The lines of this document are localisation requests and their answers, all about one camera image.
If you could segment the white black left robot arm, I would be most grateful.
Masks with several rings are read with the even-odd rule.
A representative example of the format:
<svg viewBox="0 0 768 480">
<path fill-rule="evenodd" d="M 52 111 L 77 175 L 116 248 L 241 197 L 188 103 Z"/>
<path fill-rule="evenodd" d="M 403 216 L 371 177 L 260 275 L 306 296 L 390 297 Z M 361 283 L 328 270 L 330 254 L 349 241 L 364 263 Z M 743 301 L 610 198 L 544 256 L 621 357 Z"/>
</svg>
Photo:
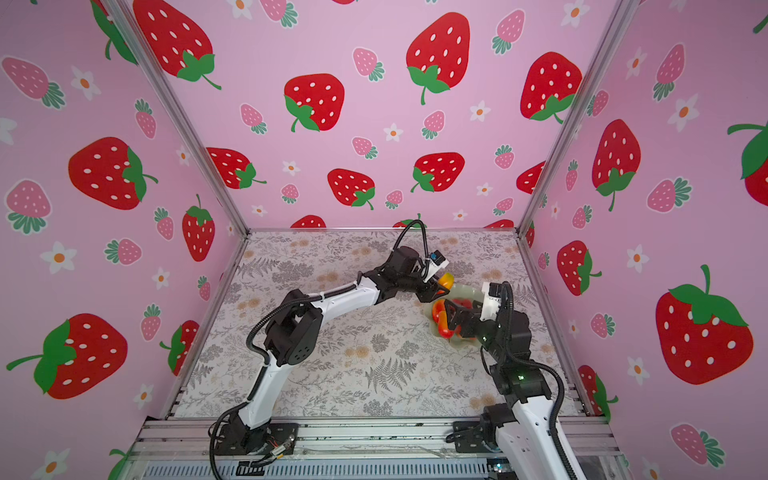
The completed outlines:
<svg viewBox="0 0 768 480">
<path fill-rule="evenodd" d="M 380 266 L 329 292 L 290 291 L 246 337 L 249 350 L 263 358 L 245 400 L 220 415 L 209 429 L 209 457 L 261 454 L 270 445 L 275 404 L 292 370 L 313 353 L 324 323 L 410 292 L 422 303 L 446 296 L 438 272 L 449 261 L 438 250 L 421 256 L 397 246 Z"/>
</svg>

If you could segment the light green fruit bowl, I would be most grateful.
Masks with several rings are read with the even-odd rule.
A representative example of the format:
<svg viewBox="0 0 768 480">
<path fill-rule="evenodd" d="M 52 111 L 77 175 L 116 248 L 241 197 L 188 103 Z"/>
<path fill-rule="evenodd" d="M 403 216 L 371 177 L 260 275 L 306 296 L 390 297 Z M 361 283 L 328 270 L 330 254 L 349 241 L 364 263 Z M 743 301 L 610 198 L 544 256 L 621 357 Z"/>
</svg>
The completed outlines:
<svg viewBox="0 0 768 480">
<path fill-rule="evenodd" d="M 480 344 L 482 297 L 469 287 L 459 285 L 450 295 L 426 307 L 433 322 L 433 333 L 449 342 Z"/>
</svg>

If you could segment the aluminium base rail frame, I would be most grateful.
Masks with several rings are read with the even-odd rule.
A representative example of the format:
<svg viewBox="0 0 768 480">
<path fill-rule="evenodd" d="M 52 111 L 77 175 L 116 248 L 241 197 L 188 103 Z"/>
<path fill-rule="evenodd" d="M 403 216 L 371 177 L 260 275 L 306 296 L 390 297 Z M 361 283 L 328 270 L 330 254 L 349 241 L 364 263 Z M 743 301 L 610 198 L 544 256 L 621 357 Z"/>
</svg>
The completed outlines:
<svg viewBox="0 0 768 480">
<path fill-rule="evenodd" d="M 278 418 L 261 450 L 220 452 L 211 419 L 148 421 L 117 479 L 627 479 L 607 423 L 435 418 Z"/>
</svg>

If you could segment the small red-yellow fake mango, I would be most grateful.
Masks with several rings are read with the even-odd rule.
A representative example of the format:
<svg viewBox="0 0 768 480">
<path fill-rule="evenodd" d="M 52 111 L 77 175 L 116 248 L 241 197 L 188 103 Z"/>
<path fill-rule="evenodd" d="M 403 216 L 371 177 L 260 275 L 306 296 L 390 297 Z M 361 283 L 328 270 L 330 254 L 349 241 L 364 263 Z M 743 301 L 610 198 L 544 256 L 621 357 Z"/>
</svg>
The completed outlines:
<svg viewBox="0 0 768 480">
<path fill-rule="evenodd" d="M 448 326 L 447 310 L 444 300 L 438 300 L 432 307 L 432 319 L 437 325 L 438 334 L 445 338 L 451 339 L 454 336 L 454 331 Z"/>
</svg>

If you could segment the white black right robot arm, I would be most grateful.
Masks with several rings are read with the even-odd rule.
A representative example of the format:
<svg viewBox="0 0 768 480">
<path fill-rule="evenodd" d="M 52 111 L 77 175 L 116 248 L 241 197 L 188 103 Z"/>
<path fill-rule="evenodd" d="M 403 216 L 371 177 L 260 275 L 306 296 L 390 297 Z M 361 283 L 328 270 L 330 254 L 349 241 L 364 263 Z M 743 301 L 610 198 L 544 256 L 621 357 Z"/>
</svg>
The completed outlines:
<svg viewBox="0 0 768 480">
<path fill-rule="evenodd" d="M 509 302 L 493 307 L 490 318 L 451 300 L 444 307 L 448 328 L 478 340 L 481 355 L 493 359 L 484 368 L 504 398 L 477 422 L 454 423 L 446 442 L 459 452 L 503 453 L 517 479 L 583 479 L 558 420 L 565 383 L 554 368 L 531 358 L 527 315 Z"/>
</svg>

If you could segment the red fake lychee bunch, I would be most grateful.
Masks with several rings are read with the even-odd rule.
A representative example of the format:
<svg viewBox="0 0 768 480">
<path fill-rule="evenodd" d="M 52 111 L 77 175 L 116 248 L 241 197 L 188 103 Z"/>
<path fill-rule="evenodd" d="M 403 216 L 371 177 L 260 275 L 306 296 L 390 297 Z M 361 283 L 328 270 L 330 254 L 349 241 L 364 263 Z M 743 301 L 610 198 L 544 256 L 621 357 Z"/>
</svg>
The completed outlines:
<svg viewBox="0 0 768 480">
<path fill-rule="evenodd" d="M 467 312 L 471 313 L 474 311 L 473 303 L 470 299 L 454 298 L 442 300 L 445 301 L 448 319 L 454 318 L 456 315 L 464 315 Z"/>
</svg>

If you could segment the long yellow-red fake mango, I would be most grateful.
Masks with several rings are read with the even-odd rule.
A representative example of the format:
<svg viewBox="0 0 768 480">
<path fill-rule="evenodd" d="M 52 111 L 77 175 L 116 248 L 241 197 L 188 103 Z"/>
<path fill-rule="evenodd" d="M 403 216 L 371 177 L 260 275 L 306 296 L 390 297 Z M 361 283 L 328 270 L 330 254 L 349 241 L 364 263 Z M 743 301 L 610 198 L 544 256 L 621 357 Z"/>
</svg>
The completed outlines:
<svg viewBox="0 0 768 480">
<path fill-rule="evenodd" d="M 452 289 L 455 283 L 455 277 L 451 273 L 445 273 L 439 280 L 439 284 L 445 289 Z"/>
</svg>

